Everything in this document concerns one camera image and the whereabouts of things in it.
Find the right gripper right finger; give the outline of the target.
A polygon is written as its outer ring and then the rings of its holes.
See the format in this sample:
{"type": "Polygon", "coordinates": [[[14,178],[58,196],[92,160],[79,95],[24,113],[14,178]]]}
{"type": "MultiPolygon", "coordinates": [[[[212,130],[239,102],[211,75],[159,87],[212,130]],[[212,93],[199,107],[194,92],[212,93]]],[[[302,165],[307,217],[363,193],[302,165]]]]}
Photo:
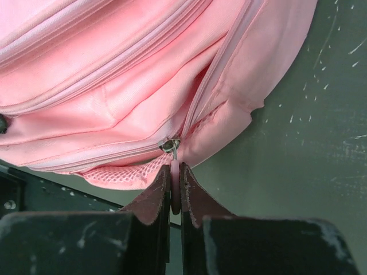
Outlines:
{"type": "Polygon", "coordinates": [[[180,166],[184,274],[357,274],[343,235],[314,218],[234,215],[180,166]]]}

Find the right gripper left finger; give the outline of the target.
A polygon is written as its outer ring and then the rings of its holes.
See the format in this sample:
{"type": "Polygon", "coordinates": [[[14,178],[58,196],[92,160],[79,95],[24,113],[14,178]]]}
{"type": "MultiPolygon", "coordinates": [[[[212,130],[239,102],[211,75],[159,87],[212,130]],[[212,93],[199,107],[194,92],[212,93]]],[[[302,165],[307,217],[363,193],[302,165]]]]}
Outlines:
{"type": "Polygon", "coordinates": [[[25,174],[1,167],[2,274],[165,274],[170,260],[170,167],[117,211],[22,211],[25,174]]]}

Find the pink student backpack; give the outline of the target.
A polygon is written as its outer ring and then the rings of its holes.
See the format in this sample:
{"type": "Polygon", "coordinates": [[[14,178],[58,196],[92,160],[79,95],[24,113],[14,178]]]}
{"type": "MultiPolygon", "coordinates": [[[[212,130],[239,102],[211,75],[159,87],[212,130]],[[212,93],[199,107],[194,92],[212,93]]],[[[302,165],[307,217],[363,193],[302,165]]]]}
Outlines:
{"type": "Polygon", "coordinates": [[[1,160],[145,189],[251,123],[316,1],[2,1],[1,160]]]}

